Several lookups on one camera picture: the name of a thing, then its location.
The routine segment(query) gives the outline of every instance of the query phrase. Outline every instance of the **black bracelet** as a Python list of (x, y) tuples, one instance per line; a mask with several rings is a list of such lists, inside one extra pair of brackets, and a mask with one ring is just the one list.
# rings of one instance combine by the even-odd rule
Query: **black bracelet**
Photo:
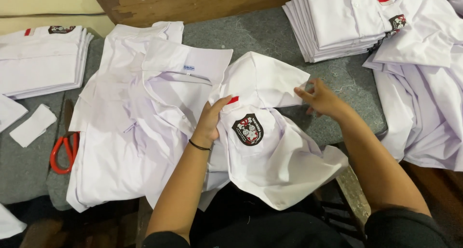
[(198, 146), (198, 145), (194, 144), (194, 143), (191, 141), (191, 139), (189, 139), (188, 141), (189, 141), (189, 142), (190, 142), (190, 143), (191, 143), (191, 144), (192, 144), (194, 147), (196, 147), (196, 148), (198, 148), (198, 149), (200, 149), (200, 150), (208, 150), (208, 151), (212, 151), (212, 150), (211, 150), (211, 148), (200, 147), (200, 146)]

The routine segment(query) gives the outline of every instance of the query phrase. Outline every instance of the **person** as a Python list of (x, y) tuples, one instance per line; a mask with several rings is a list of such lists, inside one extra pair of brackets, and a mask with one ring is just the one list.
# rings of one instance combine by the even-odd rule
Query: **person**
[[(327, 115), (339, 124), (351, 166), (370, 204), (372, 214), (365, 225), (366, 247), (452, 247), (431, 218), (413, 181), (356, 111), (339, 99), (321, 79), (312, 79), (309, 83), (313, 87), (308, 91), (295, 88), (295, 93), (310, 105), (307, 114), (315, 111), (317, 117)], [(213, 106), (205, 104), (191, 137), (194, 145), (211, 147), (219, 136), (216, 128), (218, 114), (230, 99), (231, 96), (222, 98)], [(144, 248), (190, 247), (192, 224), (209, 157), (208, 150), (194, 145), (189, 143), (186, 146), (154, 207), (143, 241)], [(227, 214), (227, 207), (222, 208), (221, 213)], [(252, 220), (246, 216), (244, 221), (235, 218), (231, 225), (219, 227), (214, 224), (214, 227), (212, 233), (192, 245), (204, 248), (351, 247), (324, 221), (301, 212)]]

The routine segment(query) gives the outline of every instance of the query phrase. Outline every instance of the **school emblem patch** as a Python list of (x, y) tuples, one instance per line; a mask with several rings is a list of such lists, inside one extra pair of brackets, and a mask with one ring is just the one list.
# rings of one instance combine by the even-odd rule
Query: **school emblem patch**
[(62, 27), (62, 26), (50, 26), (48, 29), (49, 34), (67, 34), (73, 31), (75, 26)]
[(247, 146), (259, 144), (263, 138), (262, 125), (254, 113), (246, 114), (243, 119), (235, 121), (232, 129), (241, 142)]

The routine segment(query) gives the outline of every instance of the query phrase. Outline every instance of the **work table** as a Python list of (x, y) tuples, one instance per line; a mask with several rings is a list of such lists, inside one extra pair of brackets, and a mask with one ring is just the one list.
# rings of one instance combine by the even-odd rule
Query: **work table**
[[(95, 39), (90, 43), (84, 85), (100, 65), (103, 44), (104, 39)], [(233, 49), (232, 62), (248, 51), (274, 57), (304, 70), (311, 78), (323, 79), (327, 86), (359, 113), (375, 134), (387, 129), (373, 73), (362, 67), (368, 55), (315, 64), (304, 63), (292, 28), (281, 8), (185, 25), (183, 44)], [(70, 174), (58, 175), (49, 170), (49, 155), (56, 139), (64, 134), (63, 101), (72, 99), (75, 104), (81, 91), (82, 88), (79, 88), (18, 101), (29, 113), (0, 134), (0, 203), (17, 203), (49, 194), (57, 209), (71, 208), (66, 202)], [(48, 127), (27, 148), (22, 148), (9, 136), (9, 132), (29, 118), (41, 103), (50, 107), (58, 122)], [(335, 144), (343, 140), (333, 120), (325, 116), (315, 118), (314, 115), (305, 115), (306, 109), (307, 106), (303, 105), (279, 108), (279, 111), (319, 145)], [(61, 166), (68, 166), (64, 148), (57, 159)]]

